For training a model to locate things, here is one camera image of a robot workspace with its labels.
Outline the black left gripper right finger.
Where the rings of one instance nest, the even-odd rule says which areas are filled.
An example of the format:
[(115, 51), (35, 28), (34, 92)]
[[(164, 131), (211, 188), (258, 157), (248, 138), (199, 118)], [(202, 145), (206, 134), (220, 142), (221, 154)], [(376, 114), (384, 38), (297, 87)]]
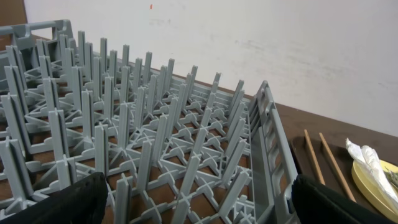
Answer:
[(292, 184), (292, 203), (301, 223), (392, 223), (302, 174)]

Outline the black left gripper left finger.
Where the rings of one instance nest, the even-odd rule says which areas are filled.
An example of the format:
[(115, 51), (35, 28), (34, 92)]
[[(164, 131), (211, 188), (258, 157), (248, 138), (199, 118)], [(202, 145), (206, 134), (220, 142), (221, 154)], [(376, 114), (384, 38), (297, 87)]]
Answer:
[(106, 177), (95, 172), (1, 223), (101, 223), (107, 198)]

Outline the wooden chopstick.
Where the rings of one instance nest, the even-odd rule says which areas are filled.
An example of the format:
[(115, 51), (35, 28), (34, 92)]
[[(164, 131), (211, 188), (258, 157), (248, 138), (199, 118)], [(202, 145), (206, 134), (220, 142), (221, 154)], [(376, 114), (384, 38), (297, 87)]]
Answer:
[(336, 174), (336, 178), (338, 179), (341, 187), (343, 188), (343, 190), (344, 190), (345, 194), (348, 196), (348, 198), (351, 199), (352, 201), (356, 202), (356, 199), (355, 199), (352, 191), (350, 190), (348, 183), (347, 183), (343, 173), (341, 172), (341, 169), (340, 169), (324, 135), (322, 133), (319, 133), (319, 136), (320, 136), (322, 145), (325, 148), (326, 154), (327, 154), (329, 160), (331, 161), (332, 168)]
[(310, 140), (309, 133), (308, 133), (308, 131), (306, 129), (304, 130), (304, 135), (305, 135), (305, 141), (306, 141), (306, 144), (307, 144), (307, 147), (308, 147), (308, 151), (309, 151), (309, 154), (310, 154), (310, 160), (312, 162), (313, 169), (314, 169), (314, 172), (315, 172), (315, 177), (317, 178), (317, 180), (321, 184), (325, 185), (325, 181), (324, 181), (324, 178), (323, 178), (323, 175), (322, 175), (322, 172), (321, 172), (317, 157), (315, 155), (315, 151), (313, 149), (313, 145), (312, 145), (312, 142)]

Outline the white napkin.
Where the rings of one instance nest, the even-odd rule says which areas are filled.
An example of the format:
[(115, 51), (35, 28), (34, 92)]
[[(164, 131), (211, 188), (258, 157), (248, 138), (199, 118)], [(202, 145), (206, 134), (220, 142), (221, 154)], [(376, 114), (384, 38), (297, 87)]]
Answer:
[(345, 147), (350, 156), (359, 164), (360, 168), (365, 171), (373, 184), (382, 193), (382, 196), (387, 200), (387, 204), (397, 213), (397, 194), (382, 169), (376, 150), (368, 145), (359, 146), (348, 138), (345, 140)]

